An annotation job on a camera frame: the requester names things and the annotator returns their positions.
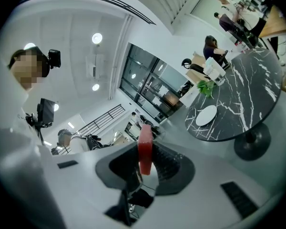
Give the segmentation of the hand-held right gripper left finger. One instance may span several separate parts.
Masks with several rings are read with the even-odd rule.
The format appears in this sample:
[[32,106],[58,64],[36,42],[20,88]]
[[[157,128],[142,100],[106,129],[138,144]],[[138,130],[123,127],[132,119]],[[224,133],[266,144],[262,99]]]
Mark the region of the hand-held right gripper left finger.
[[132,193],[141,187],[138,148],[135,142],[101,158],[95,166],[98,178],[108,188]]

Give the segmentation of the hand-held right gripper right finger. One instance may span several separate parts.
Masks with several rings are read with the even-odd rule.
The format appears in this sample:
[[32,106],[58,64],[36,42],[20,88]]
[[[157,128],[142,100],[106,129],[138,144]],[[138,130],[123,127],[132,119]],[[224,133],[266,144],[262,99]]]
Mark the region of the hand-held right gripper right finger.
[[152,161],[159,181],[156,196],[176,195],[194,178],[193,162],[187,156],[162,144],[153,144]]

